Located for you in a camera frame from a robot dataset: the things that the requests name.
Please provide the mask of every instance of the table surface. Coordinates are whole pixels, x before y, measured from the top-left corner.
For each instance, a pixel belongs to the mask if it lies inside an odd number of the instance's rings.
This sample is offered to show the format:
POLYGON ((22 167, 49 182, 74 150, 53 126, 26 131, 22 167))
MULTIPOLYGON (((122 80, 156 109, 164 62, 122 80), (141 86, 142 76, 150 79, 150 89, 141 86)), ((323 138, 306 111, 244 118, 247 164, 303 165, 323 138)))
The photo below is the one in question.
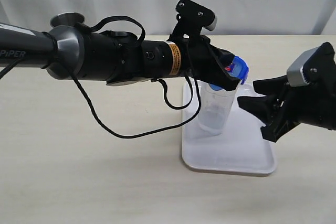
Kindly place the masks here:
MULTIPOLYGON (((285 74, 325 41, 336 45, 336 36, 211 39, 247 61, 250 81, 285 74)), ((184 79, 168 84, 182 104, 184 79)), ((158 83, 83 86, 119 133, 181 121, 158 83)), ((0 132, 0 223, 336 223, 336 132, 300 125, 274 145, 278 169, 268 177, 197 173, 181 162, 181 129, 118 139, 72 81, 23 68, 0 81, 0 132)))

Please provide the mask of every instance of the blue cap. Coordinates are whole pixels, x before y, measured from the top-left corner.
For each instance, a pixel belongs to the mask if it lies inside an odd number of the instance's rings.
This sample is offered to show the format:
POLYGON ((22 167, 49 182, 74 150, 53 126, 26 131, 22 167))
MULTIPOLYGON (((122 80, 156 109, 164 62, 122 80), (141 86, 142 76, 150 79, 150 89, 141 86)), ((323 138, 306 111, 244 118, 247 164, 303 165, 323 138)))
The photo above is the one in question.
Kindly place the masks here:
MULTIPOLYGON (((239 80, 241 80, 241 85, 243 85, 247 79, 248 74, 248 66, 247 64, 238 56, 235 56, 232 63, 225 68, 225 70, 228 72, 228 74, 232 77, 236 77, 239 80)), ((215 90, 221 90, 223 88, 210 84, 210 87, 215 90)))

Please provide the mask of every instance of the white tray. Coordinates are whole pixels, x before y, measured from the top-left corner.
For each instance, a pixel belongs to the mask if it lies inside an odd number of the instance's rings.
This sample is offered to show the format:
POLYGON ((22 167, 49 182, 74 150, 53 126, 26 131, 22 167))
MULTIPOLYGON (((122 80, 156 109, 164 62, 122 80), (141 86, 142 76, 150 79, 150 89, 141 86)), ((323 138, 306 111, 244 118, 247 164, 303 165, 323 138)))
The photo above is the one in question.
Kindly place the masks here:
MULTIPOLYGON (((190 106, 183 110, 182 119, 187 120, 197 110, 198 101, 195 86, 190 106)), ((244 84, 236 97, 257 96, 253 87, 244 84)), ((183 88, 183 103, 190 100, 190 89, 183 88)), ((235 99, 222 134, 213 136, 202 130, 198 118, 182 128, 182 159, 193 170, 214 173, 246 175, 269 175, 277 167, 272 142, 264 140, 260 127, 263 123, 253 115, 239 108, 235 99)))

